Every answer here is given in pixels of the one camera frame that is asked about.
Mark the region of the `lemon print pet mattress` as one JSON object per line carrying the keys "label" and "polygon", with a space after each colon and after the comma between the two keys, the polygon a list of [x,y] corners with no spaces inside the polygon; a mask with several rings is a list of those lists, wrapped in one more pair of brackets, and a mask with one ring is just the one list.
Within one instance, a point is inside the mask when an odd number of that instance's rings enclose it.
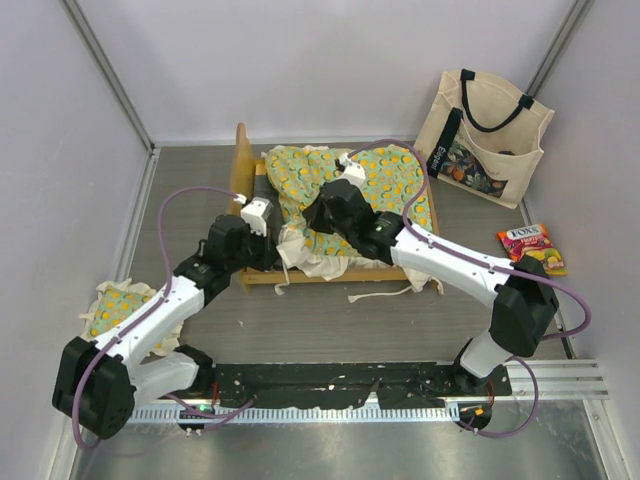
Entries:
{"label": "lemon print pet mattress", "polygon": [[390,258],[404,212],[437,230],[431,194],[408,148],[276,146],[263,162],[283,218],[277,249],[287,280],[406,280],[414,292],[442,287],[434,275]]}

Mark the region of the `wooden pet bed frame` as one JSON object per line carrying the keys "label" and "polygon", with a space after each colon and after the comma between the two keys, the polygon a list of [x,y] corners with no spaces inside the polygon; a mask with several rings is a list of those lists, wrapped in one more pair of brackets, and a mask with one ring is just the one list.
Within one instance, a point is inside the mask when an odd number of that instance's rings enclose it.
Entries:
{"label": "wooden pet bed frame", "polygon": [[[253,197],[264,191],[270,184],[267,179],[265,162],[254,154],[246,134],[246,127],[240,123],[236,128],[236,145],[231,168],[231,189],[246,197]],[[444,292],[442,283],[433,276],[405,271],[399,267],[391,267],[380,261],[368,260],[364,257],[353,257],[339,260],[335,257],[318,259],[312,263],[318,267],[318,275],[309,276],[303,270],[283,265],[260,271],[246,268],[234,275],[234,278],[245,291],[257,285],[271,285],[278,295],[284,294],[284,288],[291,284],[322,283],[361,283],[361,282],[403,282],[407,281],[408,291],[419,293],[431,288],[438,294]]]}

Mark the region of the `small lemon print pillow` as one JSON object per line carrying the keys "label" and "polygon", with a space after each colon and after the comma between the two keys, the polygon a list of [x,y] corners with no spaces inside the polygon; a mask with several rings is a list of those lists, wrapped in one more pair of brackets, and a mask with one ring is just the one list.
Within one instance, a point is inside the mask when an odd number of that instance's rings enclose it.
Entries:
{"label": "small lemon print pillow", "polygon": [[96,291],[97,299],[79,316],[84,321],[80,337],[87,341],[119,326],[157,294],[149,285],[134,283],[131,278],[122,282],[105,281]]}

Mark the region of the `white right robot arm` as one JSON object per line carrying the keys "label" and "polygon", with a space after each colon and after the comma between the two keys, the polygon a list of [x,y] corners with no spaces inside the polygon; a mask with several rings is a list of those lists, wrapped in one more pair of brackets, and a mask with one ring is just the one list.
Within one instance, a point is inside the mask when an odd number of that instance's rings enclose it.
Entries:
{"label": "white right robot arm", "polygon": [[461,247],[398,213],[374,210],[346,180],[324,184],[303,216],[312,230],[339,235],[365,258],[433,275],[490,308],[488,329],[454,361],[451,380],[462,394],[477,393],[511,357],[531,357],[558,309],[538,260],[513,263]]}

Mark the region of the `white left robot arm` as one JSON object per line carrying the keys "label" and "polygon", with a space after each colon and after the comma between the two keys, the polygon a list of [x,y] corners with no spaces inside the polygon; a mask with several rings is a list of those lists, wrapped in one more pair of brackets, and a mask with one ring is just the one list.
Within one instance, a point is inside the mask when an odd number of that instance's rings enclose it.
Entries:
{"label": "white left robot arm", "polygon": [[146,362],[176,326],[203,310],[246,268],[270,268],[277,258],[269,222],[243,209],[219,216],[198,251],[183,260],[162,289],[120,325],[94,340],[72,339],[63,349],[53,407],[102,440],[113,437],[133,410],[167,394],[205,397],[215,366],[188,345]]}

